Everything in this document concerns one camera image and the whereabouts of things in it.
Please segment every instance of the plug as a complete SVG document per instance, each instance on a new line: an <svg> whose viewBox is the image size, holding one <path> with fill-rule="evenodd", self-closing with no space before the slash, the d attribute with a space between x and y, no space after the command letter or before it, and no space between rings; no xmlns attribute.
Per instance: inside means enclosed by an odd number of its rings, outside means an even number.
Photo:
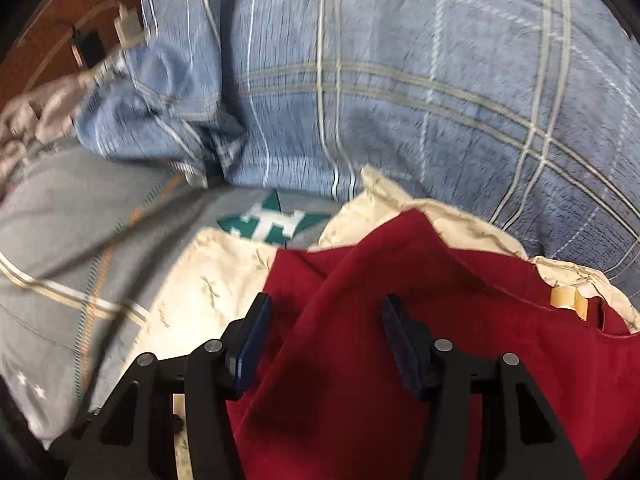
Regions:
<svg viewBox="0 0 640 480"><path fill-rule="evenodd" d="M116 27L118 39L124 50L145 41L145 33L140 25L136 9L127 10L126 7L120 6L120 15L113 20L113 24Z"/></svg>
<svg viewBox="0 0 640 480"><path fill-rule="evenodd" d="M71 50L80 68L93 68L106 56L98 31L80 31L74 28L71 36Z"/></svg>

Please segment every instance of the wooden surface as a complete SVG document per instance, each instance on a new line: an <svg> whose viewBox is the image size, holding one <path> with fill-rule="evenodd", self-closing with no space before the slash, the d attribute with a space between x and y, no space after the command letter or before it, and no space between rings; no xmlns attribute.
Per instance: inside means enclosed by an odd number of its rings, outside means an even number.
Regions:
<svg viewBox="0 0 640 480"><path fill-rule="evenodd" d="M140 15L140 0L45 0L42 9L34 14L26 33L18 38L0 64L0 109L9 99L25 90L45 56L68 34L70 24L80 20L96 6L113 7L99 12L82 30L96 28L107 51L116 45L118 37L113 20L118 15L117 1L128 9L137 8ZM33 86L78 71L70 43L67 43L53 56Z"/></svg>

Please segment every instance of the gray bedsheet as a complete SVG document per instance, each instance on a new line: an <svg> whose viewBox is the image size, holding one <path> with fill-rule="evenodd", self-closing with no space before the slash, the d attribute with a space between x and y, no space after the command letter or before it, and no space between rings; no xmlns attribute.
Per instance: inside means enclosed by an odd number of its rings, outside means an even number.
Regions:
<svg viewBox="0 0 640 480"><path fill-rule="evenodd" d="M181 174L109 162L77 144L30 166L0 204L0 374L39 438L66 429L97 363L90 405L106 400L193 235L218 226L251 237L241 216L254 205L283 218L305 212L312 221L291 239L277 226L265 231L268 242L299 248L318 240L340 207L222 181L195 189Z"/></svg>

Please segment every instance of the metal screw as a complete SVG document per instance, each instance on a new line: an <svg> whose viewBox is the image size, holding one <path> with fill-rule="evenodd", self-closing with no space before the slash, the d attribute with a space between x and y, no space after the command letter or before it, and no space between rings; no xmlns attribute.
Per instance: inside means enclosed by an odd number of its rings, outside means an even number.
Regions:
<svg viewBox="0 0 640 480"><path fill-rule="evenodd" d="M453 343L448 339L438 339L433 345L441 352L448 352L453 348Z"/></svg>
<svg viewBox="0 0 640 480"><path fill-rule="evenodd" d="M211 353L220 352L222 350L222 341L220 339L210 339L204 343L204 349Z"/></svg>
<svg viewBox="0 0 640 480"><path fill-rule="evenodd" d="M520 358L516 354L512 354L511 352L507 352L505 355L503 355L502 360L509 366L517 366L520 362Z"/></svg>
<svg viewBox="0 0 640 480"><path fill-rule="evenodd" d="M149 353L140 354L136 359L138 366L149 366L153 361L154 361L154 355Z"/></svg>

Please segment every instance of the black plug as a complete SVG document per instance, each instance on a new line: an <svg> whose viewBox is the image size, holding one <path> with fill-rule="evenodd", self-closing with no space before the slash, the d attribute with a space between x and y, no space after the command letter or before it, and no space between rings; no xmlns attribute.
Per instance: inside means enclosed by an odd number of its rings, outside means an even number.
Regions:
<svg viewBox="0 0 640 480"><path fill-rule="evenodd" d="M71 36L71 50L78 66L84 69L93 68L106 57L98 31L94 28L86 32L74 28Z"/></svg>

